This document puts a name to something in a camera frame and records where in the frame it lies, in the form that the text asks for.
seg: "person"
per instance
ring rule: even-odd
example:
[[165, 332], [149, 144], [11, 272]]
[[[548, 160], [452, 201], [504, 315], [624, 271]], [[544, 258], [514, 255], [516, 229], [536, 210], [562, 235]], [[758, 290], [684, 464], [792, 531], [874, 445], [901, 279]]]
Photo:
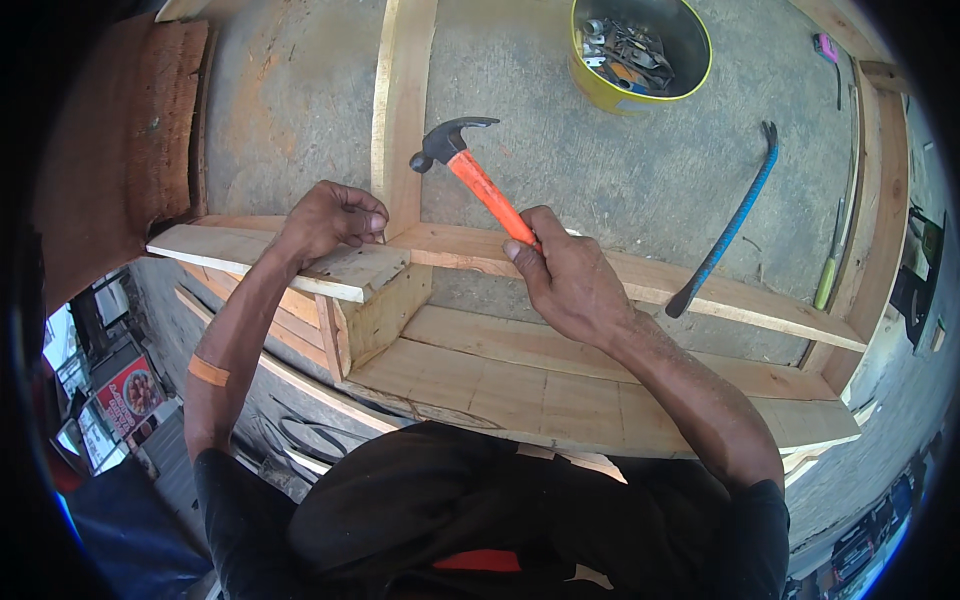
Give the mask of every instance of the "person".
[[624, 485], [518, 444], [421, 422], [354, 449], [298, 506], [230, 456], [280, 297], [390, 215], [319, 182], [237, 286], [191, 357], [184, 436], [230, 598], [780, 598], [789, 516], [780, 454], [733, 385], [637, 311], [597, 243], [546, 206], [521, 213], [542, 255], [504, 252], [534, 308], [628, 369], [701, 462], [613, 458]]

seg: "orange hammer handle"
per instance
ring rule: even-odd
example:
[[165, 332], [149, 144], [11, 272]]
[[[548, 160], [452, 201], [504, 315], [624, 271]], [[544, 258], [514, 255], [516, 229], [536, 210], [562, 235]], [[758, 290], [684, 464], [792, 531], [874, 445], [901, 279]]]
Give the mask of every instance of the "orange hammer handle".
[[484, 172], [483, 167], [476, 161], [470, 150], [458, 152], [446, 166], [460, 178], [470, 191], [487, 206], [500, 225], [507, 230], [510, 237], [524, 244], [533, 246], [537, 252], [543, 254], [537, 236], [527, 227], [520, 215], [511, 206], [510, 201], [493, 185], [493, 181]]

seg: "red sign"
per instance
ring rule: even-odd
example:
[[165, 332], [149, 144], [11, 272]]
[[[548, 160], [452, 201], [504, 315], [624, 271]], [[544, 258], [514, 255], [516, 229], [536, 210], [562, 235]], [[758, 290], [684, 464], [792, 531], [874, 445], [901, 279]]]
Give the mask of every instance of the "red sign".
[[140, 356], [97, 392], [120, 437], [133, 433], [163, 401], [147, 359]]

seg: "hand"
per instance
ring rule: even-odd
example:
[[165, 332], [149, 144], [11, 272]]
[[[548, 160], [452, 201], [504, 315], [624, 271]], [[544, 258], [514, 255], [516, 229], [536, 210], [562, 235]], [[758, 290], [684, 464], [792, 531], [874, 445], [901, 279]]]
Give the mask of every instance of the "hand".
[[323, 180], [290, 211], [275, 245], [291, 252], [305, 269], [341, 243], [354, 248], [372, 244], [389, 220], [387, 207], [369, 192]]
[[520, 213], [543, 244], [507, 240], [503, 251], [527, 282], [530, 302], [564, 336], [607, 351], [637, 318], [623, 284], [591, 237], [573, 237], [548, 206]]

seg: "orange bandage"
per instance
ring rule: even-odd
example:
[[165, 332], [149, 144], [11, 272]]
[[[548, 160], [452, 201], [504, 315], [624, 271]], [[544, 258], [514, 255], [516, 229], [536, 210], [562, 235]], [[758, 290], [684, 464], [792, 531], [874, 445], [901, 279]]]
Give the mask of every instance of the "orange bandage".
[[190, 358], [190, 364], [186, 369], [192, 372], [198, 379], [201, 379], [210, 385], [215, 385], [218, 388], [226, 387], [227, 379], [230, 377], [229, 371], [220, 369], [219, 367], [214, 367], [196, 354]]

